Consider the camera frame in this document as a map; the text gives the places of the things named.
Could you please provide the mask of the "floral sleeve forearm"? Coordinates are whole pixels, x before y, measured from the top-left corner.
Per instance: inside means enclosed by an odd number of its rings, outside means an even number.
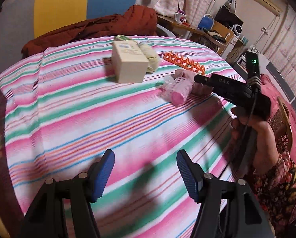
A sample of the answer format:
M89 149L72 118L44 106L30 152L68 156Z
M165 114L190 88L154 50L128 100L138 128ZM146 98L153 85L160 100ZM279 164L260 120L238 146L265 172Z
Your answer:
M253 171L248 183L268 212L276 237L296 237L296 164L284 150L267 173Z

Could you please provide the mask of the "person right hand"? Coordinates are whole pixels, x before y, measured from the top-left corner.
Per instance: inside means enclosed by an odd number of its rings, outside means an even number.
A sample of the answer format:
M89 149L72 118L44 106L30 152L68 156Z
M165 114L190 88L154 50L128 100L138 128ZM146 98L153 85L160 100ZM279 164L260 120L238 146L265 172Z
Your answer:
M257 132L257 151L252 165L258 175L266 174L277 164L279 158L274 132L267 121L255 115L248 119L241 110L241 107L231 109L232 114L236 116L231 122L233 128L231 137L235 141L238 140L241 136L241 129L246 124Z

